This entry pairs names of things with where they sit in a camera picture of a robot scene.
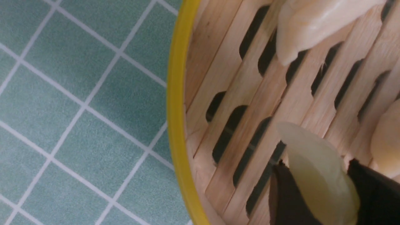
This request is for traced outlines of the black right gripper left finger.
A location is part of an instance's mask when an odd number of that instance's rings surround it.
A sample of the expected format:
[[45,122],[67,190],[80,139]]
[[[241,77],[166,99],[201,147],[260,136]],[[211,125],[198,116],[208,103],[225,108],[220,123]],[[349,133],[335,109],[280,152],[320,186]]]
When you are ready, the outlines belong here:
[[271,225],[320,225],[306,205],[283,160],[272,167],[269,188]]

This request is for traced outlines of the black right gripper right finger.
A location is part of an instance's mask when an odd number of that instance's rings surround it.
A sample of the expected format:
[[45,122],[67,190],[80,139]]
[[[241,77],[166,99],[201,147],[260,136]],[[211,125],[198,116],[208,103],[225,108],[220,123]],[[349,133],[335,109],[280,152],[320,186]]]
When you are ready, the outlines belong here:
[[400,185],[357,159],[349,162],[347,174],[360,200],[357,225],[399,225]]

